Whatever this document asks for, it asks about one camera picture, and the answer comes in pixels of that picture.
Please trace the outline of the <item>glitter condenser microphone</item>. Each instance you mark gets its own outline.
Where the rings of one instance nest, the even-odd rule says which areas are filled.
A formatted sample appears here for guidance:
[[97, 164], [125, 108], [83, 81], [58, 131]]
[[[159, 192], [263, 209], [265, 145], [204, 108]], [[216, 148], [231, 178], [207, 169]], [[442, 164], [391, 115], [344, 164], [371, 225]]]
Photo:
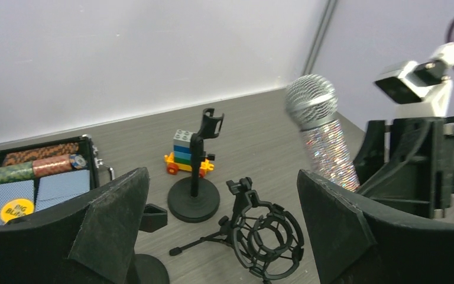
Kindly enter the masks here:
[[310, 171], [355, 192], [360, 182], [337, 109], [335, 89], [321, 75], [302, 76], [286, 88], [285, 111], [299, 128]]

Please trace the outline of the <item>black microphone stand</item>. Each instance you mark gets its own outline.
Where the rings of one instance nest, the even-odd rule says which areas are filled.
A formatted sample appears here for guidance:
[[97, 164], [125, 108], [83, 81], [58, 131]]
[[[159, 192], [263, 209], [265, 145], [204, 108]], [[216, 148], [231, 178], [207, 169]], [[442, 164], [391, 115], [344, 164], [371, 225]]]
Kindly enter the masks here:
[[[168, 224], [166, 209], [147, 204], [140, 222], [140, 231], [154, 233]], [[143, 249], [141, 240], [137, 241], [137, 250], [134, 251], [125, 283], [170, 283], [170, 276], [164, 263], [155, 256], [155, 249], [148, 245]]]
[[204, 141], [218, 138], [224, 115], [214, 116], [214, 108], [205, 108], [199, 130], [190, 139], [192, 171], [190, 176], [177, 181], [169, 190], [167, 205], [170, 212], [179, 220], [198, 223], [213, 217], [220, 204], [217, 187], [206, 179], [207, 173], [214, 170], [216, 155], [204, 149]]

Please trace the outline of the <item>black tripod stand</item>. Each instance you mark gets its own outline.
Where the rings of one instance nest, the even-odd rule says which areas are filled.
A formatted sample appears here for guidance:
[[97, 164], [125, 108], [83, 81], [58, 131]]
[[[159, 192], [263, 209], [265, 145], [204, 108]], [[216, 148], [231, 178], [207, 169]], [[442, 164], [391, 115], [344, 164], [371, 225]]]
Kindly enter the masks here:
[[205, 242], [231, 248], [241, 266], [263, 283], [284, 279], [300, 266], [304, 237], [293, 214], [278, 204], [260, 200], [252, 179], [226, 181], [235, 197], [231, 217], [222, 217], [219, 230], [189, 244], [170, 249], [170, 256]]

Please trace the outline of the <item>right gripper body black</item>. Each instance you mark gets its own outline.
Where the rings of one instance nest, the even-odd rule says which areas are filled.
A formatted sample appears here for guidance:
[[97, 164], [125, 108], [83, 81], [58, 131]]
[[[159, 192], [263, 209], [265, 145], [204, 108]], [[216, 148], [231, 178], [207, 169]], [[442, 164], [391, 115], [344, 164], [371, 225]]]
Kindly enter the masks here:
[[443, 118], [368, 122], [354, 158], [357, 193], [392, 208], [434, 218], [451, 205], [453, 161]]

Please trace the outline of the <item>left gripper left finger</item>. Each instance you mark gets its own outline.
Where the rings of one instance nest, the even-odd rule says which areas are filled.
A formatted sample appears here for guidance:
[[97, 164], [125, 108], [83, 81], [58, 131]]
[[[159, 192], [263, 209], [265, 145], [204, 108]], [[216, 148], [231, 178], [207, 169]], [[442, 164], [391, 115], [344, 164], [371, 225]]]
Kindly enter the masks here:
[[0, 226], [0, 283], [140, 283], [134, 246], [149, 187], [139, 167]]

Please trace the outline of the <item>black front microphone stand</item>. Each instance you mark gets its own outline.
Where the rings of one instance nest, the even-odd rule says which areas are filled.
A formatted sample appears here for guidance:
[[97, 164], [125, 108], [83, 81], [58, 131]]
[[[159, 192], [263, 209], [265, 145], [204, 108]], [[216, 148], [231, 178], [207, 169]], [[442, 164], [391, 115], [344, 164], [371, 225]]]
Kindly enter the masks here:
[[[168, 224], [166, 209], [147, 204], [140, 222], [140, 231], [154, 233]], [[143, 249], [141, 240], [137, 241], [137, 250], [134, 251], [125, 283], [170, 283], [170, 276], [164, 263], [155, 256], [155, 249], [148, 245]]]

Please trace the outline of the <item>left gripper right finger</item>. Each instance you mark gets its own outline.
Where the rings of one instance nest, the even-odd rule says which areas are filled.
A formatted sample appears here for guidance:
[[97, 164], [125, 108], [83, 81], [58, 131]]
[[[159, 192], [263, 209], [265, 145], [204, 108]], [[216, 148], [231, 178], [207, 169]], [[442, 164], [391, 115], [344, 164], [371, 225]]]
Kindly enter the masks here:
[[422, 218], [299, 171], [322, 283], [454, 283], [454, 224]]

